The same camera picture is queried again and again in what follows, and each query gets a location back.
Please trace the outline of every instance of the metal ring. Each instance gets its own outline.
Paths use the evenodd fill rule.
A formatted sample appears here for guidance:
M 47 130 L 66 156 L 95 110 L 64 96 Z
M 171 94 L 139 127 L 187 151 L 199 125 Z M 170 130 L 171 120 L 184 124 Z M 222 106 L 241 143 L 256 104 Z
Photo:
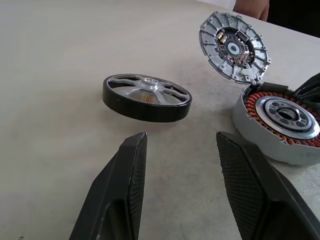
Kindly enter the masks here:
M 309 140 L 320 133 L 314 116 L 300 105 L 277 96 L 264 96 L 255 104 L 258 116 L 270 128 L 294 139 Z

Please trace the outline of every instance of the table surface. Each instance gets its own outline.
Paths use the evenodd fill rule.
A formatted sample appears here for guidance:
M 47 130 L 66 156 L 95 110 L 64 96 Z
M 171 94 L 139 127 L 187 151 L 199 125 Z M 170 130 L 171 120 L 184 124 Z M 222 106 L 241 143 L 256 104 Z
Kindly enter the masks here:
M 216 132 L 236 133 L 243 85 L 208 63 L 195 0 L 4 0 L 0 5 L 0 239 L 68 239 L 92 181 L 123 140 L 148 132 L 140 240 L 239 240 Z M 319 71 L 320 39 L 250 17 L 272 64 L 264 80 L 296 89 Z M 102 102 L 103 80 L 137 73 L 193 96 L 173 123 L 130 119 Z M 272 163 L 320 218 L 320 165 Z

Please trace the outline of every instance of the hub center hole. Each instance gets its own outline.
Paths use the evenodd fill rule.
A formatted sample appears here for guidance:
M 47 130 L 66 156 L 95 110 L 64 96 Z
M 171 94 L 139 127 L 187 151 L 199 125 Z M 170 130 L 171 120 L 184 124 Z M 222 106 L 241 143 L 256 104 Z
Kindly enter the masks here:
M 286 107 L 280 108 L 277 112 L 284 119 L 291 120 L 291 121 L 298 120 L 298 113 L 291 108 L 286 108 Z

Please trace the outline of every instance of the black plastic part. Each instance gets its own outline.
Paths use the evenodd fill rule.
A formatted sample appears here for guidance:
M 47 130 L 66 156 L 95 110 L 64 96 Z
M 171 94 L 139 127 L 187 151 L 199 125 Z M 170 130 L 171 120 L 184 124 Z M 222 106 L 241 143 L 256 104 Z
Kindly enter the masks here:
M 243 240 L 319 240 L 320 222 L 259 148 L 216 135 L 227 197 Z
M 141 102 L 131 98 L 127 98 L 112 91 L 107 86 L 107 79 L 103 82 L 102 99 L 113 111 L 127 116 L 129 118 L 138 119 L 147 122 L 169 123 L 185 118 L 188 115 L 192 96 L 188 102 L 181 105 L 159 105 L 147 102 Z
M 124 140 L 93 181 L 69 240 L 138 239 L 146 155 L 146 133 Z
M 320 113 L 320 73 L 311 77 L 295 93 L 299 100 L 306 102 L 314 111 Z

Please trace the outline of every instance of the textured black surface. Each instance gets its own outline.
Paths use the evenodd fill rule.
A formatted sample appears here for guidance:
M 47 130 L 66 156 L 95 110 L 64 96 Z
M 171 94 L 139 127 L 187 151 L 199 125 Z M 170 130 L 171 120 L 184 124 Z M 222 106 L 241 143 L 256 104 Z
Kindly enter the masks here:
M 70 240 L 137 240 L 147 134 L 128 137 L 93 181 Z
M 134 240 L 137 240 L 139 237 L 140 218 L 144 199 L 146 155 L 147 138 L 144 137 L 136 150 L 128 191 L 129 217 Z
M 251 240 L 264 207 L 264 193 L 241 148 L 217 138 L 227 197 L 242 239 Z
M 226 193 L 244 240 L 320 240 L 320 222 L 257 145 L 216 135 Z

